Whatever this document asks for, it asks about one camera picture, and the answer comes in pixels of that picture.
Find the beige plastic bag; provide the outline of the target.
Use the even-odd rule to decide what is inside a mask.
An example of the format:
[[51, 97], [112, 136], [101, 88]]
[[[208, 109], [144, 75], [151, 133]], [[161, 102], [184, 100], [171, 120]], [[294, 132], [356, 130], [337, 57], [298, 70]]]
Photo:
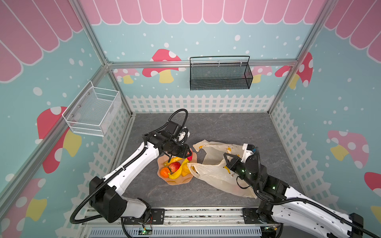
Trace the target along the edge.
[[248, 184], [245, 181], [237, 181], [238, 174], [226, 167], [224, 153], [237, 155], [245, 160], [249, 153], [246, 150], [247, 144], [225, 144], [221, 142], [209, 142], [203, 140], [193, 145], [196, 152], [204, 150], [206, 155], [203, 162], [188, 163], [190, 173], [208, 183], [209, 185], [224, 192], [248, 198], [257, 198], [253, 189], [245, 188]]

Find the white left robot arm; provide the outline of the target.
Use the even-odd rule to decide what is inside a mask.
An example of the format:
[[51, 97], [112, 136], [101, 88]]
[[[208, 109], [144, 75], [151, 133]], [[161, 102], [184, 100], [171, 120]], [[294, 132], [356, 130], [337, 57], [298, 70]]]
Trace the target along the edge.
[[120, 166], [103, 178], [94, 177], [89, 184], [89, 195], [75, 208], [70, 216], [71, 224], [81, 224], [104, 218], [113, 223], [118, 219], [135, 218], [141, 224], [151, 220], [151, 206], [141, 198], [132, 199], [124, 194], [135, 177], [153, 160], [161, 155], [167, 162], [177, 158], [187, 159], [192, 156], [186, 144], [189, 130], [172, 119], [186, 109], [178, 109], [167, 122], [151, 132], [142, 135], [139, 148]]

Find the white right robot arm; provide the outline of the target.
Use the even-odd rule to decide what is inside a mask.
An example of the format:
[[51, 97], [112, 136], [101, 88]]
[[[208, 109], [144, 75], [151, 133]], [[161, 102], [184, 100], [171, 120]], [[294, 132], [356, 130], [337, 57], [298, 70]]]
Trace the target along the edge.
[[246, 144], [243, 158], [224, 153], [227, 168], [252, 188], [260, 206], [257, 220], [288, 225], [319, 238], [371, 238], [376, 234], [364, 228], [362, 216], [345, 214], [328, 208], [298, 192], [288, 183], [271, 176], [261, 163], [258, 147]]

